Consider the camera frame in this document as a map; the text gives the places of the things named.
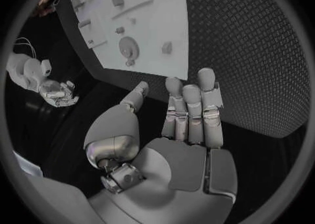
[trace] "robotic hand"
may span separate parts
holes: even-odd
[[[101,178],[106,189],[90,202],[107,223],[226,220],[237,194],[236,169],[230,152],[221,149],[219,84],[212,69],[204,68],[198,76],[200,88],[166,79],[170,98],[162,138],[139,154],[134,113],[148,93],[146,83],[90,127],[85,139],[88,159],[106,173]]]
[[[13,82],[26,90],[40,93],[54,107],[71,106],[79,99],[72,96],[75,88],[72,82],[60,84],[47,78],[51,73],[49,60],[40,62],[25,54],[11,53],[6,69]]]

